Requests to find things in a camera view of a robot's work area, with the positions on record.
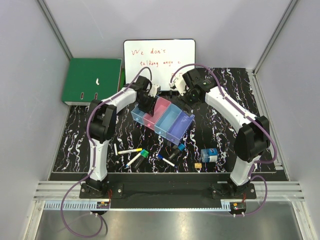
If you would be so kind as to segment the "pink bin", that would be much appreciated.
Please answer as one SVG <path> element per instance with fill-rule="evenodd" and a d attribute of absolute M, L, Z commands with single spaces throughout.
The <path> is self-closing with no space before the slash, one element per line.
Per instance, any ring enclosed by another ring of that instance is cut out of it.
<path fill-rule="evenodd" d="M 143 116 L 143 124 L 151 129 L 155 130 L 155 125 L 158 122 L 158 120 L 161 118 L 161 116 L 164 114 L 164 112 L 167 110 L 171 102 L 165 98 L 158 97 L 154 106 L 154 112 L 153 116 L 146 113 Z"/>

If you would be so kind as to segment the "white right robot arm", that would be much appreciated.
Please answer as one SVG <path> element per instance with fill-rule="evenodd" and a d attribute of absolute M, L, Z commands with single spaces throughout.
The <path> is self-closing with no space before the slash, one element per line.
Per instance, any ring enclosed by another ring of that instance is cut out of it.
<path fill-rule="evenodd" d="M 183 111 L 190 114 L 196 104 L 206 103 L 236 131 L 233 145 L 236 161 L 221 190 L 232 198 L 239 198 L 248 188 L 255 163 L 270 146 L 269 120 L 243 108 L 222 89 L 214 74 L 211 78 L 203 78 L 197 68 L 187 71 L 180 78 L 172 78 L 169 86 L 179 92 L 176 103 Z"/>

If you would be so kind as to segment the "blue gel jar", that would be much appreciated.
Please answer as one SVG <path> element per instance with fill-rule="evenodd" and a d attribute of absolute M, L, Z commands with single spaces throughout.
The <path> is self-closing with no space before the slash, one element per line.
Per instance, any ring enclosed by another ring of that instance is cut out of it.
<path fill-rule="evenodd" d="M 200 151 L 203 163 L 215 163 L 218 160 L 218 150 L 216 148 L 205 148 Z"/>

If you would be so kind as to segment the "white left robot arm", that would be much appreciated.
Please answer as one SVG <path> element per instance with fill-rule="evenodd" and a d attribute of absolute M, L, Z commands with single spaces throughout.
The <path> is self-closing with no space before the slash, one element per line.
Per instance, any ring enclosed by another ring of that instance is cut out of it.
<path fill-rule="evenodd" d="M 126 84 L 119 92 L 103 100 L 92 100 L 87 116 L 86 134 L 90 146 L 90 169 L 81 180 L 80 198 L 107 197 L 109 190 L 107 156 L 109 142 L 115 135 L 117 114 L 128 105 L 138 107 L 149 114 L 155 111 L 157 93 L 161 86 L 143 76 Z"/>

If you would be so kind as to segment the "purple bin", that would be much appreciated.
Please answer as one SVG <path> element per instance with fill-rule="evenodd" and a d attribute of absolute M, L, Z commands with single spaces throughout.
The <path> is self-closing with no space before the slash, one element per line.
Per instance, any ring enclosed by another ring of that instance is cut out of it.
<path fill-rule="evenodd" d="M 186 131 L 189 129 L 194 118 L 194 114 L 191 114 L 189 116 L 184 111 L 182 111 L 178 115 L 173 125 L 169 128 L 166 134 L 166 139 L 175 145 L 179 145 L 181 139 L 185 135 Z"/>

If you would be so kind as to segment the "white dry-erase board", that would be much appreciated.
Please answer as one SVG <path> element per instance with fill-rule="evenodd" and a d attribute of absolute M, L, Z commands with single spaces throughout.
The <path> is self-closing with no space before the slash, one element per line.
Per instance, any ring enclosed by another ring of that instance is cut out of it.
<path fill-rule="evenodd" d="M 196 62 L 194 39 L 125 40 L 123 43 L 125 82 L 129 84 L 143 67 L 140 75 L 152 77 L 161 91 L 170 90 L 170 79 L 180 67 Z"/>

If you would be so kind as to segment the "light blue bin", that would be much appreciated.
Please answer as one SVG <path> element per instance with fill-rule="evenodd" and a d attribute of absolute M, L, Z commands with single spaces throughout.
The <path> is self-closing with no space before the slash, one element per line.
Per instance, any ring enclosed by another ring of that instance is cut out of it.
<path fill-rule="evenodd" d="M 132 116 L 132 119 L 137 122 L 137 123 L 140 123 L 141 125 L 144 125 L 145 122 L 144 122 L 144 119 L 145 119 L 145 116 L 149 116 L 148 113 L 144 112 L 144 111 L 141 111 L 137 106 L 131 111 L 131 116 Z"/>
<path fill-rule="evenodd" d="M 166 138 L 169 129 L 177 120 L 181 112 L 182 110 L 178 106 L 171 103 L 154 125 L 154 132 L 163 138 Z"/>

